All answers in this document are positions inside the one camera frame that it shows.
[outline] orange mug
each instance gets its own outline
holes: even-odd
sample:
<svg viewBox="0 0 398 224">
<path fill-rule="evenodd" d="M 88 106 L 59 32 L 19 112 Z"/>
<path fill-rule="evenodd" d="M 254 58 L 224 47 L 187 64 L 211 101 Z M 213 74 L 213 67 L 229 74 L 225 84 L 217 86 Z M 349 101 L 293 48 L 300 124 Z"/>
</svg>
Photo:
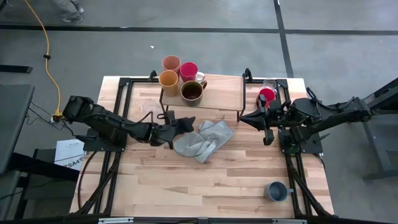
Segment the orange mug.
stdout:
<svg viewBox="0 0 398 224">
<path fill-rule="evenodd" d="M 159 75 L 159 83 L 162 85 L 166 96 L 177 96 L 178 94 L 178 75 L 171 71 L 163 71 Z"/>
</svg>

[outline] mug handle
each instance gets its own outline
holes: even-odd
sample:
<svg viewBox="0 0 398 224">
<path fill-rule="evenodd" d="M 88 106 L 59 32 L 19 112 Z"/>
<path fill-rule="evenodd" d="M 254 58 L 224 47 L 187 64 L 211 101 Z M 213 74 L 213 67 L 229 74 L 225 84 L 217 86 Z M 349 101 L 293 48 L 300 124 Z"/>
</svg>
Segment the mug handle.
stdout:
<svg viewBox="0 0 398 224">
<path fill-rule="evenodd" d="M 200 82 L 199 84 L 201 85 L 201 87 L 202 87 L 203 89 L 205 89 L 206 86 L 207 86 L 207 81 L 206 81 L 206 80 L 203 80 L 203 81 Z"/>
<path fill-rule="evenodd" d="M 203 81 L 205 79 L 205 74 L 203 74 L 203 72 L 198 72 L 196 75 L 195 75 L 195 81 L 196 82 L 201 82 L 201 81 Z"/>
</svg>

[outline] wooden stand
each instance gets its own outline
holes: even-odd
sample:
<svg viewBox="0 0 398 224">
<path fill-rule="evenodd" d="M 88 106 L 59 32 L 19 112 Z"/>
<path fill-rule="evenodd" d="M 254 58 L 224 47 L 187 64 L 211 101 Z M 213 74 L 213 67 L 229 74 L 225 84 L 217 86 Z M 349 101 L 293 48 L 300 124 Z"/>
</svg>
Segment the wooden stand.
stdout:
<svg viewBox="0 0 398 224">
<path fill-rule="evenodd" d="M 244 77 L 205 74 L 205 80 L 207 87 L 203 92 L 202 101 L 196 108 L 236 111 L 238 114 L 237 122 L 239 122 L 239 112 L 241 112 L 241 115 L 243 114 L 245 104 Z M 182 84 L 183 82 L 180 79 L 178 89 Z M 163 90 L 160 92 L 159 102 L 163 112 L 168 111 L 169 106 L 187 106 L 179 94 L 170 97 L 164 95 Z"/>
</svg>

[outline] gray cloth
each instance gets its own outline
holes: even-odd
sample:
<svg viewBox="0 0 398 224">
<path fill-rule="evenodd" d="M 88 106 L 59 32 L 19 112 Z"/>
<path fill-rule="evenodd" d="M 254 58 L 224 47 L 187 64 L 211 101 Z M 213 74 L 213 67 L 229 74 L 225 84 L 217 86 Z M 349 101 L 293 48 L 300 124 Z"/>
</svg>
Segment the gray cloth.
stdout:
<svg viewBox="0 0 398 224">
<path fill-rule="evenodd" d="M 52 2 L 59 8 L 62 18 L 73 19 L 80 16 L 78 0 L 52 0 Z"/>
<path fill-rule="evenodd" d="M 199 133 L 185 134 L 174 143 L 174 150 L 181 156 L 194 157 L 200 163 L 205 163 L 233 134 L 224 120 L 216 124 L 204 121 L 199 126 Z"/>
</svg>

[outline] gray trousers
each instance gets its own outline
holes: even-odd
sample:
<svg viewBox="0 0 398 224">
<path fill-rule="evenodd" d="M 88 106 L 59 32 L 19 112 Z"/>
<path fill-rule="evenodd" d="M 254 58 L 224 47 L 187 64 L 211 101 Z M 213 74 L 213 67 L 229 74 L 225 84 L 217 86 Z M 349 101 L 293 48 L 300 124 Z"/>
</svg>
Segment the gray trousers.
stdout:
<svg viewBox="0 0 398 224">
<path fill-rule="evenodd" d="M 79 0 L 52 0 L 59 8 L 61 17 L 71 19 L 79 16 L 77 9 L 79 8 Z"/>
</svg>

